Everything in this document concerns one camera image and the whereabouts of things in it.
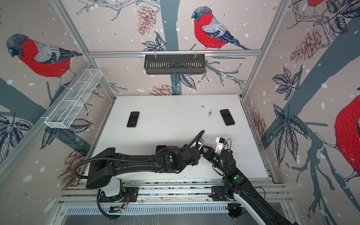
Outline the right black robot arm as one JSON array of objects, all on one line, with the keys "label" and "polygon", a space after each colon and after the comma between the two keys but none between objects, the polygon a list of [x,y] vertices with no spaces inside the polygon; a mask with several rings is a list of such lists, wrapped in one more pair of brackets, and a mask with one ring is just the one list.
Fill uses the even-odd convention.
[{"label": "right black robot arm", "polygon": [[255,189],[236,166],[231,151],[217,153],[212,147],[203,146],[202,155],[214,168],[222,172],[224,191],[229,199],[241,204],[259,225],[291,225]]}]

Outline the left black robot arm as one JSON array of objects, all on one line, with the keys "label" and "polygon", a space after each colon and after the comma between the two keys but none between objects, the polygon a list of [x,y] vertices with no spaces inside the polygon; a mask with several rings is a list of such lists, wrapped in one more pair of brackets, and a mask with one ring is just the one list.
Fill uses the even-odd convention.
[{"label": "left black robot arm", "polygon": [[91,158],[86,188],[108,185],[113,176],[135,172],[180,173],[187,166],[196,166],[203,153],[202,146],[163,148],[154,155],[125,155],[107,148]]}]

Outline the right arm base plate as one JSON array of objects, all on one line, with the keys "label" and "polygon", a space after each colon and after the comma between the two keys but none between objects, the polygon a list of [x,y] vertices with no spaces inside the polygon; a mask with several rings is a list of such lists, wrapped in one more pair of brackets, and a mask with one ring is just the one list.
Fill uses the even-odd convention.
[{"label": "right arm base plate", "polygon": [[246,193],[246,191],[241,190],[238,187],[229,187],[229,186],[212,186],[211,193],[208,195],[213,201],[229,201],[232,203],[238,203],[236,199],[234,199],[233,194],[241,195],[241,193]]}]

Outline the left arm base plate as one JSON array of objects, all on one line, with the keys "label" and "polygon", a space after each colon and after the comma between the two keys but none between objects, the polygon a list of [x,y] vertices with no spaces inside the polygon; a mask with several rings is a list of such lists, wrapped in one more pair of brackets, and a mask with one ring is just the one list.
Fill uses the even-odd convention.
[{"label": "left arm base plate", "polygon": [[122,191],[113,197],[107,197],[104,191],[100,191],[98,200],[100,203],[135,203],[137,201],[139,188],[125,187]]}]

